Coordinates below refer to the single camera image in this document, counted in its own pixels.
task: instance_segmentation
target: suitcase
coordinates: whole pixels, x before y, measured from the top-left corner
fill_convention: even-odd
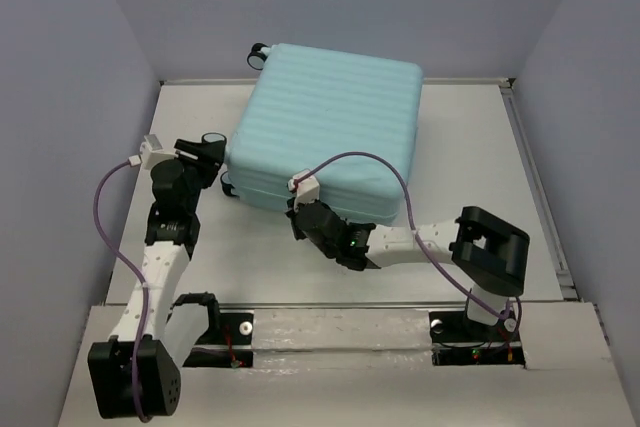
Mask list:
[[[422,90],[419,66],[290,44],[265,51],[227,150],[227,180],[241,200],[284,212],[288,180],[345,151],[377,154],[408,182]],[[317,179],[320,200],[353,222],[389,225],[403,197],[391,171],[369,158],[340,159]]]

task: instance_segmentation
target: white table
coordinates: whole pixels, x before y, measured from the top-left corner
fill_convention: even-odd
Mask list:
[[[136,418],[106,421],[99,417],[87,368],[91,343],[108,338],[122,310],[121,306],[92,310],[60,427],[140,425]],[[172,417],[153,419],[152,425],[635,425],[589,304],[525,303],[521,338],[526,370],[433,366],[424,311],[369,309],[364,311],[366,322],[361,322],[362,311],[337,312],[256,311],[254,368],[182,369],[178,410]],[[275,321],[269,322],[274,315]],[[346,327],[350,315],[356,315],[357,330],[332,328],[337,322]],[[270,338],[277,345],[283,335],[287,335],[288,353],[259,347],[268,346]],[[369,349],[367,339],[375,339]],[[371,351],[380,345],[389,350]]]
[[[164,86],[151,132],[167,147],[176,138],[230,136],[253,85]],[[418,224],[457,217],[478,205],[531,236],[524,298],[560,300],[555,265],[496,85],[425,85],[410,182]],[[140,263],[149,207],[149,173],[138,176],[121,248]],[[198,206],[200,239],[178,292],[215,293],[223,304],[389,305],[458,302],[462,296],[428,264],[350,272],[309,242],[296,242],[283,214],[225,197],[216,183]],[[403,213],[397,225],[406,225]],[[453,275],[470,287],[457,268]],[[108,304],[125,304],[133,275],[117,262]]]

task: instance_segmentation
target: ribbed surface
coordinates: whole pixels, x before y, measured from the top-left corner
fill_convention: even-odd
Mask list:
[[[231,140],[231,182],[248,202],[284,210],[293,174],[350,150],[385,158],[408,180],[421,86],[414,64],[274,46]],[[341,215],[390,222],[397,213],[402,191],[374,160],[341,159],[318,180]]]

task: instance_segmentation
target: purple hose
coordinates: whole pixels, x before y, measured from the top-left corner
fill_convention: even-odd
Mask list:
[[[93,198],[93,222],[96,225],[96,229],[98,229],[98,234],[102,237],[102,240],[109,248],[114,255],[119,258],[122,262],[125,263],[127,267],[133,272],[133,274],[138,278],[140,285],[142,286],[142,312],[140,313],[140,323],[138,324],[138,330],[136,331],[136,338],[133,342],[133,354],[131,357],[131,387],[133,392],[133,405],[136,409],[136,415],[140,419],[141,422],[149,422],[151,420],[150,417],[144,415],[144,411],[142,410],[142,399],[140,392],[140,383],[138,379],[138,349],[140,348],[140,341],[142,340],[142,335],[144,333],[144,328],[147,324],[147,317],[149,314],[149,288],[147,287],[146,280],[144,275],[138,269],[133,262],[131,262],[120,250],[118,246],[114,244],[114,242],[109,238],[107,233],[102,228],[102,224],[100,223],[100,216],[98,215],[98,206],[100,204],[100,194],[102,193],[102,188],[104,184],[107,183],[109,177],[115,174],[118,170],[124,169],[125,167],[129,167],[129,162],[123,162],[121,164],[116,165],[113,169],[111,169],[107,174],[102,178],[100,183],[98,184],[98,188],[96,189],[96,194]]]
[[[342,159],[344,157],[369,157],[370,159],[377,160],[378,162],[381,162],[384,165],[386,165],[389,168],[389,170],[391,170],[391,172],[393,172],[393,175],[396,176],[396,179],[398,179],[398,182],[400,183],[400,186],[402,187],[402,191],[404,192],[404,200],[405,200],[405,202],[407,204],[407,217],[409,218],[409,227],[411,227],[411,230],[414,232],[414,237],[416,239],[416,242],[418,243],[418,246],[420,247],[420,250],[422,250],[422,252],[427,257],[429,262],[431,262],[433,264],[433,266],[436,268],[436,270],[438,272],[440,272],[442,274],[442,276],[445,279],[447,279],[449,281],[449,283],[451,283],[451,285],[453,285],[456,289],[458,289],[460,292],[462,292],[467,298],[469,298],[470,300],[474,301],[476,304],[478,304],[484,310],[489,312],[491,315],[495,315],[500,320],[505,320],[509,316],[509,312],[511,311],[511,304],[509,302],[507,302],[507,308],[505,309],[504,313],[500,313],[500,312],[496,311],[489,304],[484,302],[482,299],[478,298],[473,293],[471,293],[470,291],[465,289],[464,286],[462,284],[460,284],[456,279],[454,279],[449,274],[449,272],[447,272],[442,267],[442,265],[440,265],[440,262],[438,262],[436,260],[436,258],[429,251],[429,249],[427,248],[425,243],[420,238],[420,235],[418,234],[418,229],[416,228],[416,223],[415,223],[415,221],[413,219],[413,208],[411,207],[411,197],[409,196],[409,188],[407,187],[407,183],[402,178],[402,175],[400,175],[400,172],[398,172],[398,170],[393,165],[391,165],[389,162],[384,160],[382,157],[379,157],[379,156],[377,156],[375,154],[370,154],[369,152],[355,152],[355,151],[354,152],[343,152],[342,154],[334,155],[330,159],[325,160],[323,163],[318,165],[311,172],[308,172],[308,173],[304,174],[302,177],[300,177],[299,179],[297,179],[294,182],[294,184],[297,186],[300,182],[302,182],[305,179],[308,179],[312,175],[315,175],[316,173],[318,173],[319,171],[324,169],[330,163],[335,162],[336,160]]]

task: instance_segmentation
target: purple cable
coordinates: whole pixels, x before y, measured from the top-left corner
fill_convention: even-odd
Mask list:
[[[418,229],[416,228],[416,223],[413,220],[413,209],[411,207],[411,197],[409,196],[409,188],[407,187],[407,183],[402,178],[402,175],[400,175],[400,172],[398,172],[398,170],[393,165],[391,165],[389,162],[384,160],[382,157],[379,157],[379,156],[377,156],[375,154],[370,154],[369,152],[356,152],[356,151],[354,151],[354,152],[343,152],[342,154],[334,155],[330,159],[325,160],[323,163],[318,165],[315,169],[311,170],[311,172],[308,172],[308,173],[304,174],[302,177],[298,178],[294,182],[294,185],[297,187],[298,184],[300,182],[302,182],[303,180],[308,179],[312,175],[315,175],[316,173],[318,173],[319,171],[324,169],[327,165],[331,164],[332,162],[335,162],[338,159],[342,159],[344,157],[369,157],[370,159],[377,160],[378,162],[381,162],[384,165],[386,165],[389,168],[389,170],[391,170],[391,172],[393,172],[393,175],[396,176],[396,179],[398,179],[398,182],[400,183],[400,186],[402,187],[402,191],[404,192],[404,200],[405,200],[405,202],[407,204],[407,217],[409,218],[409,227],[411,227],[411,230],[414,232],[414,237],[416,239],[416,242],[418,243],[418,246],[420,247],[420,250],[422,250],[422,252],[427,257],[429,262],[431,262],[433,264],[433,266],[436,268],[436,270],[438,272],[440,272],[440,274],[442,274],[442,276],[445,279],[447,279],[449,281],[449,283],[451,283],[451,285],[453,285],[456,289],[458,289],[460,292],[462,292],[467,298],[469,298],[470,300],[473,300],[476,304],[478,304],[484,310],[489,312],[491,315],[495,315],[500,320],[505,320],[509,316],[509,313],[511,312],[511,304],[508,301],[507,301],[507,308],[504,311],[505,313],[499,313],[498,311],[493,309],[489,304],[484,302],[482,299],[478,298],[472,292],[470,292],[467,289],[465,289],[464,286],[462,286],[462,284],[460,284],[456,279],[454,279],[449,274],[449,272],[447,272],[444,269],[444,267],[442,267],[442,265],[440,265],[440,262],[438,262],[436,260],[436,258],[429,251],[429,249],[427,248],[425,243],[420,238],[420,235],[418,234]]]
[[[107,174],[102,178],[100,183],[98,184],[98,188],[96,189],[96,194],[93,198],[93,222],[96,225],[96,229],[98,229],[98,234],[102,237],[102,240],[107,245],[109,250],[114,253],[114,255],[119,258],[122,262],[125,263],[127,267],[133,272],[133,274],[138,278],[140,285],[142,286],[142,312],[140,313],[140,323],[138,324],[138,330],[136,331],[136,338],[133,342],[133,353],[131,357],[131,387],[133,391],[133,405],[136,409],[136,415],[140,419],[141,422],[149,422],[151,420],[150,417],[144,415],[144,410],[142,410],[142,399],[140,392],[140,384],[138,379],[138,349],[140,348],[140,341],[142,340],[142,335],[144,333],[144,328],[147,324],[147,317],[149,314],[149,288],[147,287],[146,280],[144,275],[138,269],[133,262],[131,262],[122,252],[118,249],[118,246],[114,244],[114,242],[109,238],[107,233],[102,228],[102,224],[100,223],[100,217],[98,215],[98,206],[100,204],[100,194],[102,193],[102,188],[109,180],[113,174],[115,174],[118,170],[124,169],[125,167],[129,167],[129,162],[123,162],[121,164],[116,165],[113,169],[111,169]]]

